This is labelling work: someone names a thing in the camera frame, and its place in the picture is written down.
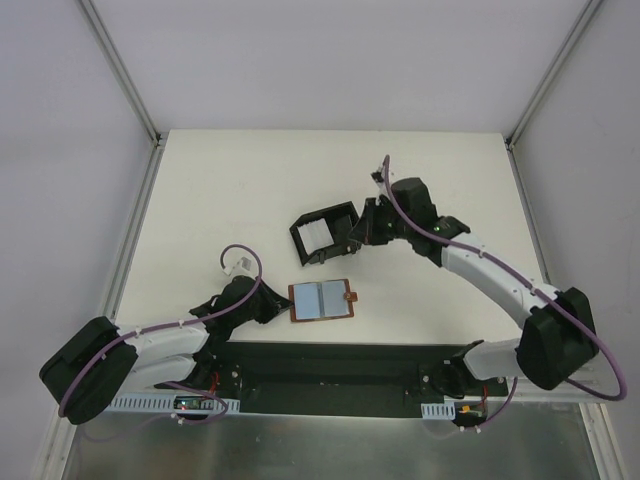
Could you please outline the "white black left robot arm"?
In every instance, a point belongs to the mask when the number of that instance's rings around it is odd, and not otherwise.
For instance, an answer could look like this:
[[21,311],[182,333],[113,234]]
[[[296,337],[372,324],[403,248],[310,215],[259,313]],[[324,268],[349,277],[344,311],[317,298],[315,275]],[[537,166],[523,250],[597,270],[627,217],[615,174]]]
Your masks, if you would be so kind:
[[73,425],[84,424],[120,394],[173,383],[212,390],[219,348],[251,321],[267,324],[291,300],[264,281],[239,275],[184,321],[125,330],[107,317],[90,320],[39,371],[39,378]]

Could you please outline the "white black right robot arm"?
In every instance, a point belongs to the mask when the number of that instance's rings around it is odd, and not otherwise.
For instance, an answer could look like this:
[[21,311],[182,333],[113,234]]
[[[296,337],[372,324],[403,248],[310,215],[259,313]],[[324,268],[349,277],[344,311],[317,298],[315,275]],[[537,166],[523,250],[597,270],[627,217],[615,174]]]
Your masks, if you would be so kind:
[[552,390],[599,353],[591,338],[594,322],[583,292],[537,284],[489,253],[467,225],[438,214],[419,178],[391,185],[379,172],[372,178],[380,193],[366,199],[350,239],[371,246],[407,241],[417,255],[480,290],[521,331],[512,340],[477,340],[464,346],[433,375],[435,388],[460,398],[476,392],[487,379],[523,376],[543,390]]

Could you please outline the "black plastic card box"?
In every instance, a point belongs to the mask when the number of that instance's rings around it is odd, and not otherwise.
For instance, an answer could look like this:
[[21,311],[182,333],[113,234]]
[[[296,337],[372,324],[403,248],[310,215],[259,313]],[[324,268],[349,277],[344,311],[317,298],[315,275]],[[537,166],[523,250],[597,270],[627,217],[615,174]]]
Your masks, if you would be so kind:
[[351,201],[301,215],[289,227],[300,264],[324,264],[332,258],[356,254],[361,245],[350,238],[350,233],[358,219]]

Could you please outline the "brown leather card holder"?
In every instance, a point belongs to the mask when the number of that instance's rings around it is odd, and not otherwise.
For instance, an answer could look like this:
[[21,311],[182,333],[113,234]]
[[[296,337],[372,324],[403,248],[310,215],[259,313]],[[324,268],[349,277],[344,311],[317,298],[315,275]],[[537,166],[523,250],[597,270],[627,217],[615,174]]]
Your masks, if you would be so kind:
[[352,318],[359,299],[348,279],[293,284],[288,294],[292,323]]

